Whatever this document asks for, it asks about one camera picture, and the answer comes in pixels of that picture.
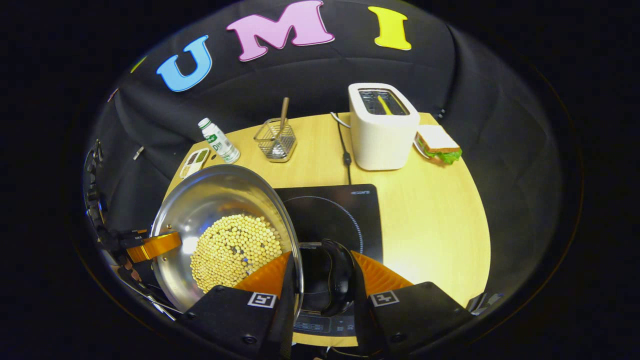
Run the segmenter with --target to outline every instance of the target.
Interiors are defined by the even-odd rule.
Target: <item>toaster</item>
[[[391,85],[349,85],[351,143],[355,161],[365,170],[395,170],[406,164],[420,115]]]

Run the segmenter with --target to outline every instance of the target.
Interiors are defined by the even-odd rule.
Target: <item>toaster power cord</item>
[[[343,151],[342,162],[344,162],[344,166],[347,167],[347,176],[349,178],[349,185],[351,185],[351,154],[347,151],[347,147],[344,146],[344,140],[342,139],[342,130],[340,130],[340,124],[345,125],[346,127],[349,127],[349,128],[350,126],[340,121],[340,119],[338,118],[338,116],[336,116],[336,114],[331,113],[331,115],[333,115],[335,120],[338,120],[338,134],[340,134],[340,143],[342,144],[342,151]]]

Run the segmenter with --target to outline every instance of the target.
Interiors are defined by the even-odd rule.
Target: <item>pink letter m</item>
[[[320,17],[322,4],[320,0],[299,1],[287,6],[278,21],[260,15],[249,15],[227,26],[227,30],[234,30],[240,40],[243,49],[240,61],[253,60],[267,53],[267,47],[260,46],[257,37],[276,49],[282,49],[287,43],[291,28],[296,30],[296,37],[291,41],[296,46],[333,41],[335,37],[326,32]]]

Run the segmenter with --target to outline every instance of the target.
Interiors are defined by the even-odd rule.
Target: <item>black cooktop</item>
[[[291,217],[299,242],[331,239],[382,263],[378,193],[372,184],[275,189]],[[319,311],[328,303],[328,256],[301,251],[305,276],[302,311],[295,331],[321,336],[355,336],[353,306],[330,318]]]

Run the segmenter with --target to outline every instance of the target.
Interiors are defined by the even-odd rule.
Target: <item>bottle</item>
[[[225,134],[208,117],[198,123],[202,135],[225,163],[233,164],[240,158],[240,151],[229,141]]]

